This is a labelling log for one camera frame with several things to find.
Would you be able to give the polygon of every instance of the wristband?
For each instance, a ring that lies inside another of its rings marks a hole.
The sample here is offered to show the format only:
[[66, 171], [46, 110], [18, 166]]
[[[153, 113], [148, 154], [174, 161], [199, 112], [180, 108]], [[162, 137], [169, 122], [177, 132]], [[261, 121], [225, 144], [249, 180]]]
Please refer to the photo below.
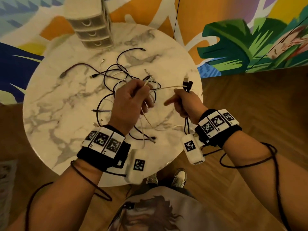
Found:
[[206, 145], [222, 147], [227, 139], [242, 128], [239, 122], [226, 110], [206, 110], [195, 128], [200, 141]]
[[123, 168], [131, 146], [124, 139], [124, 135], [110, 125], [95, 127], [82, 142], [77, 157], [101, 171], [109, 167]]

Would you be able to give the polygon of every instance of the green leaf painting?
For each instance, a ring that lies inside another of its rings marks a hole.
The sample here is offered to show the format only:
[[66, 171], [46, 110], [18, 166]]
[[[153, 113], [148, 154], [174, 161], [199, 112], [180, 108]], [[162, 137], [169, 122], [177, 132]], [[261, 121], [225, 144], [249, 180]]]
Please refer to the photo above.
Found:
[[302, 66], [308, 63], [308, 6], [288, 25], [273, 18], [256, 18], [249, 29], [243, 19], [207, 24], [203, 37], [218, 43], [197, 48], [200, 58], [221, 75]]

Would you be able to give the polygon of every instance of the person's left hand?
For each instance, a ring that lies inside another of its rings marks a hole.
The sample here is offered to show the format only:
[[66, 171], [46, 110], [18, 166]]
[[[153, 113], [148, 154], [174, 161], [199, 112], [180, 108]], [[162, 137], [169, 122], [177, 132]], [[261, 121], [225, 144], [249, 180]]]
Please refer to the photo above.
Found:
[[140, 79], [132, 79], [115, 93], [109, 125], [127, 135], [137, 123], [141, 109], [144, 113], [154, 107], [150, 98], [150, 86]]

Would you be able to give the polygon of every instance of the foot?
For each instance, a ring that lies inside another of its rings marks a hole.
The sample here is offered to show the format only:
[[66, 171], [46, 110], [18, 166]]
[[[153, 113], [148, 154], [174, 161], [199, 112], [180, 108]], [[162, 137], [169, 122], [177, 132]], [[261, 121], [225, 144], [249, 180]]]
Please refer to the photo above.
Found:
[[147, 177], [147, 184], [153, 183], [158, 185], [158, 179], [157, 179], [157, 174], [152, 174], [151, 176]]
[[185, 169], [179, 168], [174, 175], [174, 179], [173, 179], [171, 186], [183, 188], [186, 183], [186, 178], [187, 178], [187, 175], [186, 175]]

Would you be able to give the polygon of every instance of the white marble surface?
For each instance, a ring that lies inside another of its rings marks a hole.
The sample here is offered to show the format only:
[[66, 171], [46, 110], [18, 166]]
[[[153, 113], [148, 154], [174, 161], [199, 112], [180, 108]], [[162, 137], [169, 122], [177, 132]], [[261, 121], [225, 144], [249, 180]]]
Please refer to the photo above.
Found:
[[[31, 146], [39, 158], [54, 172], [62, 174], [76, 159], [80, 144], [92, 130], [92, 122], [96, 122], [95, 112], [98, 102], [110, 91], [102, 83], [103, 77], [90, 78], [95, 72], [85, 66], [72, 69], [64, 78], [60, 74], [78, 62], [86, 62], [96, 69], [104, 58], [102, 70], [116, 62], [117, 56], [124, 50], [142, 47], [147, 51], [133, 50], [122, 55], [119, 63], [129, 73], [143, 79], [150, 74], [162, 87], [181, 85], [185, 75], [193, 81], [193, 91], [201, 98], [202, 85], [198, 70], [185, 49], [175, 40], [161, 31], [148, 26], [114, 23], [112, 26], [115, 46], [108, 50], [87, 50], [76, 35], [71, 36], [62, 45], [52, 51], [34, 72], [25, 95], [23, 105], [24, 127]], [[124, 78], [121, 73], [116, 77]], [[111, 88], [116, 80], [106, 78]], [[173, 161], [183, 150], [180, 142], [184, 135], [184, 119], [175, 112], [174, 106], [165, 107], [163, 102], [173, 95], [173, 89], [157, 91], [155, 107], [146, 114], [152, 129], [142, 117], [144, 132], [156, 136], [156, 144], [146, 141], [144, 150], [148, 152], [149, 176]], [[112, 102], [103, 101], [100, 109], [111, 109]], [[100, 113], [101, 124], [107, 124], [110, 113]], [[136, 130], [134, 137], [142, 138]], [[140, 149], [142, 141], [126, 137], [132, 145], [131, 149]], [[125, 173], [123, 169], [109, 168], [109, 171]], [[118, 186], [127, 184], [123, 177], [103, 174], [99, 186]]]

